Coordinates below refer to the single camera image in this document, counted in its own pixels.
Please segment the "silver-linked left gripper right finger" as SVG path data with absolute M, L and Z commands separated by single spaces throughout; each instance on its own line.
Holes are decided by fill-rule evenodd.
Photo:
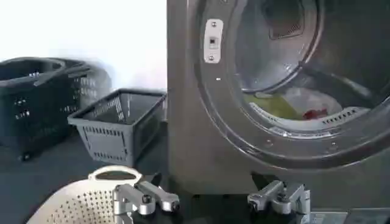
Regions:
M 295 213 L 295 223 L 307 224 L 311 218 L 311 191 L 304 184 L 274 180 L 247 196 L 251 213 L 270 209 L 279 215 Z

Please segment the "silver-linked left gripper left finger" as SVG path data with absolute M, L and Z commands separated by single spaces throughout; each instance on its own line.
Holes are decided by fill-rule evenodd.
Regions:
M 180 208 L 177 194 L 165 191 L 148 181 L 134 185 L 120 184 L 113 190 L 113 221 L 115 223 L 133 223 L 131 215 L 136 212 L 142 217 L 148 217 L 161 211 L 175 213 Z

